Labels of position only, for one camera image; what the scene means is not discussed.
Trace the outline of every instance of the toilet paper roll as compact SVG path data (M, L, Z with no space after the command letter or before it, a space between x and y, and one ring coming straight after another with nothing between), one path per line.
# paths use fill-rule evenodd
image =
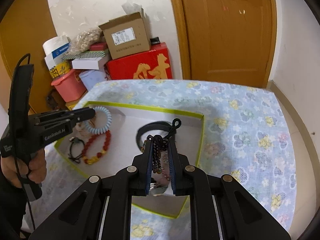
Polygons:
M48 56L51 52L54 50L62 47L63 45L66 45L69 43L68 38L66 35L54 37L50 40L47 40L43 45L43 49L45 52L45 55Z

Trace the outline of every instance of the red beaded bracelet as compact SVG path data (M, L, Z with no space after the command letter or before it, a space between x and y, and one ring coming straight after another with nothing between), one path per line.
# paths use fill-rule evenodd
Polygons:
M84 145L84 148L81 152L81 156L82 156L82 160L84 161L85 164L94 164L97 161L99 161L99 159L105 155L107 153L109 144L110 144L110 139L111 139L111 133L110 130L108 130L106 133L106 139L104 141L104 145L102 147L101 152L97 153L97 156L93 156L92 158L88 159L86 156L87 150L90 147L90 145L98 138L99 134L94 134L90 137L90 139L87 141L87 143Z

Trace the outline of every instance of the black sleeve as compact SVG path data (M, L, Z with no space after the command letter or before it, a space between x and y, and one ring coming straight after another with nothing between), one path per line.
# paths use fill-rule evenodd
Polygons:
M20 234L26 204L27 199L23 190L14 187L5 178L0 166L0 238L3 234L11 234L12 230Z

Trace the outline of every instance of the baseboard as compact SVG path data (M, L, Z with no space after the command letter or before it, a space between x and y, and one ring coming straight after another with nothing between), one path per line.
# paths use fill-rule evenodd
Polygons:
M310 136L310 133L308 132L307 127L305 126L303 120L301 119L293 105L290 103L288 98L282 93L282 91L277 87L277 85L273 81L268 82L267 89L271 90L283 104L283 106L291 116L292 120L294 121L295 125L297 126L301 134L301 137L304 141L304 144L306 145L316 180L316 205L318 209L320 206L320 161L316 151L316 147L313 144L312 138Z

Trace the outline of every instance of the white tray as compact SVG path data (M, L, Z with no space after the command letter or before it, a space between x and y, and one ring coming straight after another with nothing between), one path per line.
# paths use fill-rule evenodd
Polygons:
M190 164L197 166L199 154L201 151L203 138L204 116L197 113L164 109L159 107L137 106L129 104L119 104L110 102L88 102L86 106L103 105L112 115L110 127L111 141L108 152L95 164L87 165L82 160L76 164L68 159L70 141L73 136L83 139L85 142L88 138L80 136L79 132L74 129L73 133L57 141L55 148L68 162L75 167L85 177L99 175L101 178L115 175L119 170L130 166L136 155L141 154L136 145L137 130L151 122L168 121L172 122L174 118L181 119L182 125L177 129L175 136L176 146L179 153L188 157ZM97 112L96 124L105 124L105 115ZM160 134L166 135L164 131L151 131L142 136L144 140L147 135ZM87 157L95 156L102 150L104 136L91 144L87 151ZM82 144L73 146L72 152L76 156L83 149ZM148 211L168 216L171 218L178 217L186 197L176 196L157 196L148 195L147 197L133 197L132 204L135 204Z

